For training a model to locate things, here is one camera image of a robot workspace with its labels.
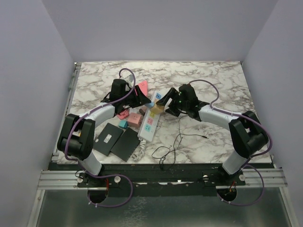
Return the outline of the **beige pink USB charger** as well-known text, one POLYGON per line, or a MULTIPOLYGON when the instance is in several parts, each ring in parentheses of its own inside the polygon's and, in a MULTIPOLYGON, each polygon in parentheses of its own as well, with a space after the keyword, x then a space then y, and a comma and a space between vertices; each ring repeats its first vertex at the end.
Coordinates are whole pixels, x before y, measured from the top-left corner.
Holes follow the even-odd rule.
POLYGON ((139 109, 139 113, 140 113, 142 116, 145 116, 146 112, 147 112, 147 107, 146 107, 146 106, 141 107, 141 108, 139 109))

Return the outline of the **light blue plug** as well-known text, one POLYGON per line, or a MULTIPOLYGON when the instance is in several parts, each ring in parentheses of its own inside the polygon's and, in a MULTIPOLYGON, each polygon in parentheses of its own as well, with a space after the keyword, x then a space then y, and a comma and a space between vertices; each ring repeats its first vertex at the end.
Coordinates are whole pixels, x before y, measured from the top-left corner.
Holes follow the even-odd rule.
POLYGON ((150 102, 150 103, 146 104, 146 106, 147 106, 149 109, 153 108, 154 105, 155 105, 154 102, 150 102))

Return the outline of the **pink triangular power strip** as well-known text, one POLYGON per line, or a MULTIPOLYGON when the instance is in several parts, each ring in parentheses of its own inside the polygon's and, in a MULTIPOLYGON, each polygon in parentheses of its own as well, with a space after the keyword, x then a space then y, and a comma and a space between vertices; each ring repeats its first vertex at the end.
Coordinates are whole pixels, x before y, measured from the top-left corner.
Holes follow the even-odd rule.
POLYGON ((138 84, 139 89, 142 91, 142 93, 147 96, 148 95, 148 82, 142 81, 138 84))

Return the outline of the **orange tan plug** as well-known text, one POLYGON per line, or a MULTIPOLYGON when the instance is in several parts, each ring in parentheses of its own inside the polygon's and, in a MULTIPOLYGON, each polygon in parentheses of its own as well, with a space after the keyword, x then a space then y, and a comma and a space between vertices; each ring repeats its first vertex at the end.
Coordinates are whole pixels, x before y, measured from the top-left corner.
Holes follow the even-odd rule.
POLYGON ((154 103, 154 106, 150 109, 150 111, 154 114, 161 114, 165 111, 165 106, 154 103))

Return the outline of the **pink cube socket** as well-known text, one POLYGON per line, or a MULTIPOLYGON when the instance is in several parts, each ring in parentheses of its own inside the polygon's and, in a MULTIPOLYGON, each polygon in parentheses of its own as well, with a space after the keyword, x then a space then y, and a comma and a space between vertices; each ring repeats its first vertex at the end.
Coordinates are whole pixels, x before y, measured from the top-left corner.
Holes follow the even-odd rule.
POLYGON ((130 113, 127 119, 130 127, 139 128, 142 122, 143 116, 139 113, 130 113))

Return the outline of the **pink square plug adapter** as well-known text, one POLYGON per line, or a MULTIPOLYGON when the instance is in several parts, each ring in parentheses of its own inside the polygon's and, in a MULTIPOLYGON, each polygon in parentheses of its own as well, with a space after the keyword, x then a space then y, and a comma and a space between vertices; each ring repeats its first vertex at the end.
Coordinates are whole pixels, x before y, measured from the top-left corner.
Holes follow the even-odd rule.
POLYGON ((129 116, 129 110, 124 110, 120 114, 117 115, 117 117, 120 120, 126 119, 129 116))

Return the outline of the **teal charger plug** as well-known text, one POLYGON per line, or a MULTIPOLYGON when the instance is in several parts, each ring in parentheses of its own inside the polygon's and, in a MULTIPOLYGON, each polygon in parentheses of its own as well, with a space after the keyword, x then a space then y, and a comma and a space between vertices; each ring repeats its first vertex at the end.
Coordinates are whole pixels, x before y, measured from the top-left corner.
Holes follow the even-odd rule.
POLYGON ((128 122, 126 120, 121 120, 119 122, 118 127, 121 128, 121 129, 127 129, 128 128, 128 122))

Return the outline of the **white power strip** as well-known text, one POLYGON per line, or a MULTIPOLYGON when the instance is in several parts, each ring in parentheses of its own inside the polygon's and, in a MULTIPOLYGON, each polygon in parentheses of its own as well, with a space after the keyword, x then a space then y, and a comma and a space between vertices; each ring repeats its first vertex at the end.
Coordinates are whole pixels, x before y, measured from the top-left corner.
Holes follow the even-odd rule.
MULTIPOLYGON (((160 100, 162 97, 161 93, 156 90, 152 97, 151 102, 156 103, 158 100, 160 100)), ((141 123, 139 132, 138 132, 138 138, 145 140, 147 142, 152 142, 153 136, 156 131, 156 127, 158 125, 158 121, 160 118, 160 114, 154 114, 150 111, 149 108, 147 108, 147 112, 143 118, 143 121, 141 123)))

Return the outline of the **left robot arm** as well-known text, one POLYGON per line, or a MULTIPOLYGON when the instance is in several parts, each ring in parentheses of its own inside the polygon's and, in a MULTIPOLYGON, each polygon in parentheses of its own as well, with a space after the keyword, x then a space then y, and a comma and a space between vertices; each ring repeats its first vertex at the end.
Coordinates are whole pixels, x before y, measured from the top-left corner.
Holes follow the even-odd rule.
POLYGON ((95 187, 104 182, 101 171, 102 164, 92 153, 95 129, 116 115, 120 114, 125 106, 134 108, 150 104, 151 100, 144 95, 139 86, 133 88, 124 79, 114 79, 111 91, 94 109, 81 115, 68 114, 57 141, 57 149, 72 161, 77 161, 90 174, 88 181, 95 187))

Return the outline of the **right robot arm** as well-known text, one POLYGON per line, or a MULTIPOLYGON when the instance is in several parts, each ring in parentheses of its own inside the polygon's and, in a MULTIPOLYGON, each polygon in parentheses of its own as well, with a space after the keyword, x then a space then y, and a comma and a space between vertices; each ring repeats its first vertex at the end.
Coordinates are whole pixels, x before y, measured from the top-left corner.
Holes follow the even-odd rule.
POLYGON ((168 105, 166 112, 175 117, 184 112, 192 119, 212 123, 230 132, 234 151, 217 174, 218 181, 223 185, 230 184, 235 178, 234 174, 269 142, 266 131, 252 111, 233 114, 211 107, 210 103, 198 100, 190 84, 184 84, 178 90, 171 88, 156 104, 168 105))

